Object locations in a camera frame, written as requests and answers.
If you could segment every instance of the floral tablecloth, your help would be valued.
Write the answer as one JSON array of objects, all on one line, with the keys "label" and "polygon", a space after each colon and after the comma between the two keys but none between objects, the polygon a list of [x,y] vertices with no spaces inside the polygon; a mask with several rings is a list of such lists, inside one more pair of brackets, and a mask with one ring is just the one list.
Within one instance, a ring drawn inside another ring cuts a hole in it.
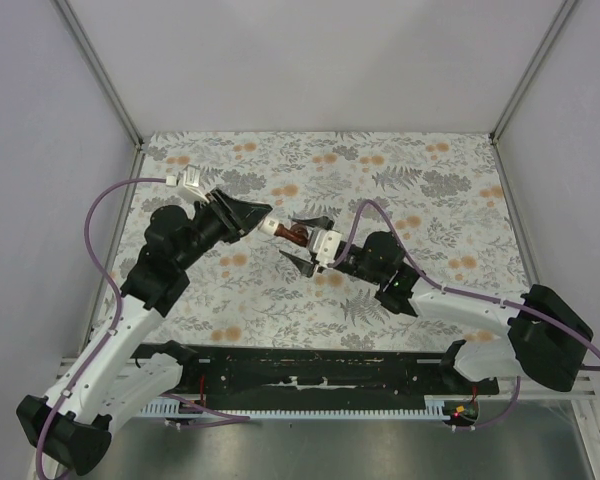
[{"label": "floral tablecloth", "polygon": [[[140,176],[195,164],[207,189],[271,204],[279,219],[328,215],[348,233],[359,202],[388,211],[421,266],[447,283],[518,294],[526,279],[486,136],[421,133],[160,133],[145,146]],[[122,283],[144,244],[151,213],[190,205],[164,185],[139,185],[113,267]],[[365,211],[356,242],[386,229]],[[446,350],[489,341],[440,319],[392,315],[374,288],[337,272],[301,277],[278,249],[294,245],[254,232],[220,245],[189,270],[193,280],[148,342],[362,350]],[[105,297],[99,321],[113,312]]]}]

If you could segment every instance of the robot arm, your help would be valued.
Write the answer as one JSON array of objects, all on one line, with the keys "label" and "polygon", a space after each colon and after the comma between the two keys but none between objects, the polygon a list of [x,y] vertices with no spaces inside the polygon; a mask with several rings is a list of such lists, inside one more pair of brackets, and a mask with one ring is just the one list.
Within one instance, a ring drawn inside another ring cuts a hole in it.
[{"label": "robot arm", "polygon": [[194,168],[167,184],[194,202],[193,219],[176,205],[152,214],[146,244],[121,288],[126,298],[120,321],[115,328],[102,327],[44,397],[28,395],[16,411],[29,443],[36,446],[53,406],[59,405],[43,451],[78,475],[94,468],[112,434],[148,402],[175,387],[183,365],[195,361],[194,351],[174,342],[172,349],[156,353],[132,376],[114,384],[135,349],[189,285],[186,270],[218,242],[234,243],[248,235],[272,210],[233,199],[219,189],[205,194]]},{"label": "robot arm", "polygon": [[[447,370],[449,383],[526,375],[553,390],[572,389],[587,352],[578,339],[512,308],[507,299],[485,301],[493,297],[464,286],[436,288],[421,276],[422,272],[405,263],[406,254],[390,232],[373,232],[362,247],[350,245],[347,252],[342,234],[332,230],[333,221],[329,218],[295,221],[312,229],[310,234],[306,233],[310,260],[281,253],[301,274],[311,277],[316,271],[333,266],[342,273],[378,285],[375,298],[394,314],[448,320],[488,330],[499,337],[488,343],[453,342],[441,363],[441,368]],[[344,257],[334,265],[343,252]],[[552,317],[589,341],[593,337],[589,326],[553,290],[533,285],[522,298],[526,307]]]},{"label": "robot arm", "polygon": [[[133,375],[114,383],[134,350],[160,325],[189,285],[186,270],[218,242],[234,243],[255,229],[305,247],[310,254],[308,261],[281,252],[305,276],[330,268],[334,259],[343,256],[335,269],[378,285],[375,298],[390,312],[449,320],[492,331],[499,337],[484,344],[454,342],[441,363],[450,382],[478,382],[524,373],[554,390],[569,391],[573,386],[586,353],[584,346],[503,302],[489,304],[454,295],[446,291],[451,286],[434,288],[404,262],[405,252],[389,232],[374,232],[362,247],[350,245],[347,249],[342,234],[332,230],[330,219],[295,220],[296,225],[287,229],[269,216],[269,205],[239,201],[219,189],[205,193],[199,185],[199,171],[193,167],[177,179],[169,178],[167,184],[194,204],[194,217],[188,218],[175,205],[153,213],[145,231],[146,245],[121,288],[126,298],[115,329],[103,327],[44,397],[29,395],[17,409],[29,442],[36,446],[52,406],[60,404],[43,451],[78,475],[99,463],[112,435],[129,418],[180,382],[184,366],[198,362],[195,351],[168,342],[169,348],[156,352]],[[593,336],[550,289],[534,285],[523,298],[525,305],[588,339]],[[101,342],[107,336],[108,341]],[[79,380],[69,388],[77,372],[81,372]]]}]

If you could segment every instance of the white connector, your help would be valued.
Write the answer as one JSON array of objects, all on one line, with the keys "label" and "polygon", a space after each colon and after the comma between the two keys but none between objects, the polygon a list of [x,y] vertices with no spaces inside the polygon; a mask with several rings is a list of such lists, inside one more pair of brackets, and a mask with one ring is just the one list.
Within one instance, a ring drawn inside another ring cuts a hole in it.
[{"label": "white connector", "polygon": [[311,233],[307,249],[316,254],[316,262],[323,268],[328,268],[336,258],[342,234],[334,230],[316,228]]},{"label": "white connector", "polygon": [[200,169],[193,165],[180,172],[177,179],[177,193],[186,202],[209,203],[207,192],[200,186]]},{"label": "white connector", "polygon": [[280,225],[279,220],[273,218],[270,215],[267,215],[262,219],[262,221],[258,225],[258,231],[264,233],[265,235],[270,235],[273,237],[276,234],[278,225]]}]

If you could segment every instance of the metal base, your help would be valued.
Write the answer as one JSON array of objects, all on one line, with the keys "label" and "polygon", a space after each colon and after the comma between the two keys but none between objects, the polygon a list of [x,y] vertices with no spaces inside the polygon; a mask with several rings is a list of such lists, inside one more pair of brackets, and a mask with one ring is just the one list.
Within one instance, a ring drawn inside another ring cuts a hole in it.
[{"label": "metal base", "polygon": [[[484,402],[490,418],[503,402]],[[85,480],[592,479],[569,402],[522,404],[508,421],[451,433],[441,422],[262,421],[180,431],[135,419]]]}]

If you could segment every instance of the white wall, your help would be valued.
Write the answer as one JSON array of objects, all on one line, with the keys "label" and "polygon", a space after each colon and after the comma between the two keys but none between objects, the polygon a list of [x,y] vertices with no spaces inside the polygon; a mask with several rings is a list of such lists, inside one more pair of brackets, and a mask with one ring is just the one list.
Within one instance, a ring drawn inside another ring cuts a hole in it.
[{"label": "white wall", "polygon": [[72,0],[143,134],[491,131],[560,0]]},{"label": "white wall", "polygon": [[[32,449],[15,409],[75,353],[97,285],[82,243],[91,200],[132,148],[47,0],[0,2],[0,478]],[[94,224],[106,251],[119,201]]]},{"label": "white wall", "polygon": [[501,152],[543,282],[600,347],[600,0],[581,2]]}]

